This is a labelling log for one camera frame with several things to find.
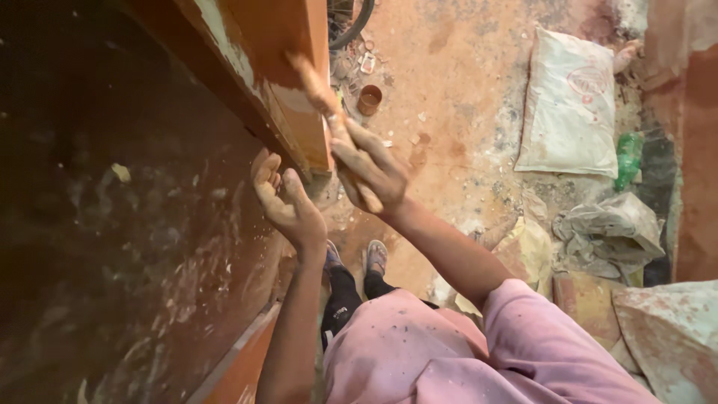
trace person's left hand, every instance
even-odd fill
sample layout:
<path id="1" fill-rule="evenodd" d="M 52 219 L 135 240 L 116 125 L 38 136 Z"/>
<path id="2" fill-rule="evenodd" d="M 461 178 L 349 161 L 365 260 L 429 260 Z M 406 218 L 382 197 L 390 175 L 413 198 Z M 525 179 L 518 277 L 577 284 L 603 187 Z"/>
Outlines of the person's left hand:
<path id="1" fill-rule="evenodd" d="M 251 176 L 266 218 L 292 243 L 297 254 L 324 252 L 327 225 L 316 206 L 304 192 L 297 172 L 289 168 L 282 178 L 277 170 L 281 157 L 263 148 L 252 162 Z M 284 181 L 289 203 L 284 203 L 277 190 Z"/>

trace red logo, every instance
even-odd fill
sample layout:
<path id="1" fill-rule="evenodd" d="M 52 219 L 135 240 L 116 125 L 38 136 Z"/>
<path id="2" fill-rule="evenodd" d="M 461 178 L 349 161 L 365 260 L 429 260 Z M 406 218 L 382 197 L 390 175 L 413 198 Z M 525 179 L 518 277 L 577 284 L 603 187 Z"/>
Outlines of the red logo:
<path id="1" fill-rule="evenodd" d="M 584 104 L 590 104 L 593 97 L 603 94 L 608 87 L 606 74 L 594 66 L 577 68 L 566 77 L 569 86 L 582 96 Z"/>

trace paint can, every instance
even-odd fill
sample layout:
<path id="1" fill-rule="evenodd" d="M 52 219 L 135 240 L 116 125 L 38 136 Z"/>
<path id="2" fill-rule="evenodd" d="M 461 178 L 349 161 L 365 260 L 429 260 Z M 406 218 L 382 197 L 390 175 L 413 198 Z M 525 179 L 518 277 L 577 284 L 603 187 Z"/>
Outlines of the paint can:
<path id="1" fill-rule="evenodd" d="M 357 109 L 362 115 L 374 115 L 376 109 L 381 104 L 381 90 L 372 84 L 364 86 L 359 93 L 359 101 L 357 101 Z"/>

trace wall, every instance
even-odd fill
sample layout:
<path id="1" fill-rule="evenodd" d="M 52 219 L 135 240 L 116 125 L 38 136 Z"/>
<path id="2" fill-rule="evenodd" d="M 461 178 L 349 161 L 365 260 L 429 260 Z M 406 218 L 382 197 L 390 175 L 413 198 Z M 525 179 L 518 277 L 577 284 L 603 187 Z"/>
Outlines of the wall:
<path id="1" fill-rule="evenodd" d="M 718 279 L 717 17 L 710 0 L 654 0 L 648 9 L 646 103 L 674 136 L 681 162 L 668 223 L 678 282 Z"/>
<path id="2" fill-rule="evenodd" d="M 267 303 L 261 143 L 106 2 L 0 12 L 0 397 L 186 400 Z"/>
<path id="3" fill-rule="evenodd" d="M 683 217 L 676 281 L 718 279 L 718 45 L 694 52 L 683 113 Z"/>

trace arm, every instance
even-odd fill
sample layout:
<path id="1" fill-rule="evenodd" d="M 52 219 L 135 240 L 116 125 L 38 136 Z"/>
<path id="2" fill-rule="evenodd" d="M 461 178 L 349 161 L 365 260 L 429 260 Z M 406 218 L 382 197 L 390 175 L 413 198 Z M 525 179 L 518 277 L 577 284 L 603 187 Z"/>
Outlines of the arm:
<path id="1" fill-rule="evenodd" d="M 339 176 L 349 199 L 368 211 L 351 182 L 345 181 L 357 175 L 384 205 L 378 216 L 406 237 L 457 292 L 482 310 L 489 293 L 514 276 L 484 247 L 406 196 L 406 169 L 382 145 L 381 139 L 353 121 L 347 123 L 347 129 L 362 151 L 357 152 L 336 138 L 331 146 L 342 163 Z"/>
<path id="2" fill-rule="evenodd" d="M 254 189 L 266 218 L 297 250 L 297 268 L 276 320 L 257 385 L 256 402 L 308 403 L 314 383 L 322 266 L 327 227 L 294 170 L 284 173 L 289 204 L 277 195 L 281 159 L 262 150 L 252 163 Z"/>
<path id="3" fill-rule="evenodd" d="M 489 293 L 514 277 L 494 254 L 408 196 L 395 211 L 379 217 L 411 242 L 449 285 L 480 311 Z"/>

